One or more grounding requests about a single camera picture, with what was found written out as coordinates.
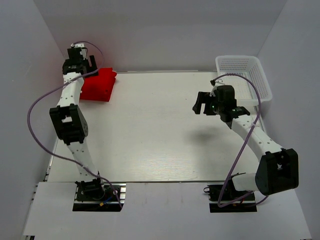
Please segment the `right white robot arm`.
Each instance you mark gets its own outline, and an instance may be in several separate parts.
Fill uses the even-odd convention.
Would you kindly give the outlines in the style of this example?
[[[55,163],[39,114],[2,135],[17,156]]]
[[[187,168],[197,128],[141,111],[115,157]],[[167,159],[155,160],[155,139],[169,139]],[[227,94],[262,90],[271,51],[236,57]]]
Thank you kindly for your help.
[[[231,183],[225,187],[229,198],[236,200],[244,191],[259,191],[268,196],[298,187],[297,152],[280,146],[257,125],[250,112],[237,104],[231,85],[218,86],[213,92],[198,92],[192,110],[197,115],[218,115],[222,122],[246,141],[259,161],[255,173],[231,176]]]

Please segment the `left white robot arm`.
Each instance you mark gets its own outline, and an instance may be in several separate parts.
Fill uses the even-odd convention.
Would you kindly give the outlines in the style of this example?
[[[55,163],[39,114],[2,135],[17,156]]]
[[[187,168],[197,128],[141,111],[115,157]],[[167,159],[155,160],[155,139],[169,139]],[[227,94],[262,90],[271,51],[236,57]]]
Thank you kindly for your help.
[[[105,196],[106,187],[95,167],[86,138],[88,123],[80,110],[79,101],[85,82],[84,74],[97,69],[95,62],[90,65],[88,49],[84,43],[74,43],[67,49],[68,59],[62,65],[63,84],[60,99],[49,110],[57,137],[63,141],[77,162],[80,181],[76,184],[83,195],[99,200]]]

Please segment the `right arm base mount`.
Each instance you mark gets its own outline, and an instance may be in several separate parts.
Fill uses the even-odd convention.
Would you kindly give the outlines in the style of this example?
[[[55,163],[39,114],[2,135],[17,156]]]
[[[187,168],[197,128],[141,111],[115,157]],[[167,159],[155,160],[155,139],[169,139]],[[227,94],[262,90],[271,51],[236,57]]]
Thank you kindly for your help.
[[[218,206],[218,199],[221,192],[223,184],[210,184],[207,185],[203,192],[208,195],[209,199],[209,211],[210,213],[255,213],[257,212],[257,207],[255,206],[256,198],[254,193],[251,193],[245,198],[229,204],[225,207]],[[221,204],[226,204],[236,198],[241,197],[246,194],[246,191],[236,191],[233,185],[227,185],[225,188]]]

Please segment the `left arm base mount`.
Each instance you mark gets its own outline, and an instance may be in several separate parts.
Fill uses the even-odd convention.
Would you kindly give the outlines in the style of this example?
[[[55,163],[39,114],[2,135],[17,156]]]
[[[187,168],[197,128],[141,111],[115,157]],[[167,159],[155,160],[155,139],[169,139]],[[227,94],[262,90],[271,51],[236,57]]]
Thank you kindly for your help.
[[[80,185],[76,187],[73,212],[120,212],[125,203],[126,184],[115,184],[115,192],[110,185],[104,185],[104,192],[98,197],[85,193]]]

